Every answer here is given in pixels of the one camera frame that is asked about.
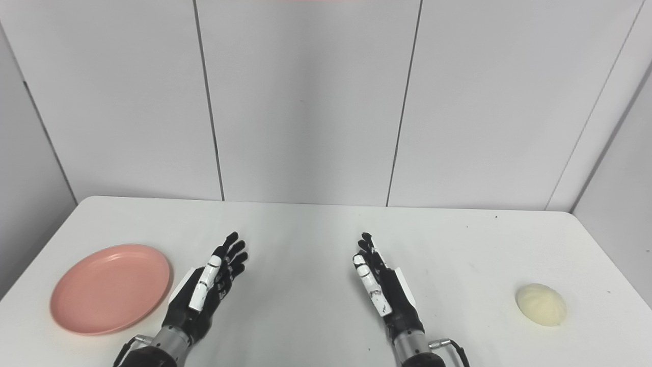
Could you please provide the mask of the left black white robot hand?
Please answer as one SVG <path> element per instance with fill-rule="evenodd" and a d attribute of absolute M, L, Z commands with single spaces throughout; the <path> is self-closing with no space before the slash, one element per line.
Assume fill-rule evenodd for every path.
<path fill-rule="evenodd" d="M 214 312 L 245 271 L 248 258 L 246 242 L 236 231 L 229 234 L 205 265 L 190 269 L 175 288 L 161 325 L 181 330 L 191 344 L 204 339 Z"/>

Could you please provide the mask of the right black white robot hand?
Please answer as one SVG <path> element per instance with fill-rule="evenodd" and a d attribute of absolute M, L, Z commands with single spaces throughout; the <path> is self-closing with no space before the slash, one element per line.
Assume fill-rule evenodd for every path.
<path fill-rule="evenodd" d="M 400 268 L 387 265 L 370 233 L 361 234 L 360 250 L 352 258 L 356 272 L 373 307 L 384 320 L 389 337 L 407 332 L 424 332 L 416 309 L 415 298 Z"/>

